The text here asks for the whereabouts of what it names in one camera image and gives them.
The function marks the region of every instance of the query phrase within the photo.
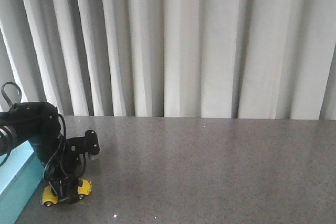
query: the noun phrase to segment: toy car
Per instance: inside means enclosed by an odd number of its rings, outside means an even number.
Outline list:
[[[91,193],[92,183],[86,179],[79,179],[79,186],[78,186],[78,196],[79,199],[83,199],[85,196],[88,196]],[[49,185],[47,186],[42,194],[41,205],[46,207],[51,207],[58,203],[58,198],[54,193],[52,187]]]

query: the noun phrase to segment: white curtain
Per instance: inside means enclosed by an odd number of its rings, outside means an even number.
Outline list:
[[[0,84],[65,115],[336,119],[335,17],[336,0],[0,0]]]

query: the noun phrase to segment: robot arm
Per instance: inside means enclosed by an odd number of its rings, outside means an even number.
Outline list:
[[[90,130],[84,137],[66,139],[64,118],[55,106],[48,102],[27,102],[12,104],[2,86],[2,94],[10,109],[0,112],[0,156],[6,155],[25,141],[29,141],[37,157],[44,166],[44,179],[49,182],[52,193],[58,202],[69,203],[79,200],[79,177],[85,170],[86,153],[97,155],[100,152],[97,135]],[[61,134],[59,118],[63,122]]]

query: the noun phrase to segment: wire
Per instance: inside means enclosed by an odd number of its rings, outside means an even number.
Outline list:
[[[80,157],[81,157],[81,171],[80,171],[80,173],[77,173],[76,174],[76,177],[81,177],[83,174],[84,174],[84,172],[85,172],[85,167],[86,167],[86,158],[85,158],[85,154],[81,154],[80,155]]]
[[[62,154],[61,154],[61,159],[60,159],[60,167],[62,172],[64,173],[64,175],[66,175],[67,177],[69,177],[69,175],[65,172],[63,165],[62,165],[62,157],[64,155],[64,151],[65,151],[65,141],[66,141],[66,126],[65,126],[65,120],[64,117],[61,114],[58,114],[58,116],[61,118],[62,120],[62,124],[63,124],[63,136],[60,137],[59,140],[59,145],[57,147],[57,149],[55,150],[54,154],[51,156],[51,158],[49,159],[49,161],[47,162],[45,168],[44,168],[44,180],[45,181],[49,181],[49,176],[50,176],[50,165],[51,162],[56,158],[57,154],[59,153],[59,151],[61,150],[61,148],[63,148],[62,150]]]
[[[65,126],[65,120],[64,117],[61,114],[58,114],[58,116],[61,118],[62,123],[63,123],[63,134],[64,134],[64,143],[63,143],[63,151],[61,154],[61,159],[60,159],[60,167],[62,172],[64,173],[65,176],[69,177],[69,174],[65,171],[64,167],[63,167],[63,158],[64,158],[64,152],[65,152],[65,146],[66,146],[66,126]]]
[[[0,137],[6,141],[7,150],[8,150],[9,140],[5,137],[5,135],[1,131],[0,131]],[[3,166],[3,164],[7,161],[7,159],[9,158],[10,154],[11,154],[10,151],[7,151],[7,154],[6,154],[5,158],[4,158],[4,160],[2,160],[1,163],[0,163],[0,167]]]
[[[6,91],[5,91],[5,86],[8,85],[8,84],[13,85],[14,87],[16,87],[17,92],[19,93],[19,102],[18,103],[21,102],[22,92],[21,92],[20,87],[16,83],[14,83],[12,81],[7,81],[5,84],[3,84],[1,86],[1,94],[4,97],[4,99],[6,100],[8,106],[9,106],[9,110],[11,110],[11,108],[13,107],[13,103],[12,103],[11,99],[8,97],[8,95],[7,95]]]
[[[2,133],[0,131],[0,137],[6,141],[6,145],[7,145],[7,151],[6,151],[6,156],[4,158],[4,160],[1,161],[0,163],[0,167],[3,166],[3,164],[7,161],[7,159],[9,158],[11,152],[12,152],[12,146],[13,146],[13,136],[10,133],[10,131],[8,129],[6,129],[5,127],[0,127],[1,130],[5,131],[7,133],[7,136],[5,136],[4,133]]]

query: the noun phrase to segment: table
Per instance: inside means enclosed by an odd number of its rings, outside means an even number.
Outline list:
[[[66,116],[97,131],[91,195],[16,223],[336,223],[336,121]]]

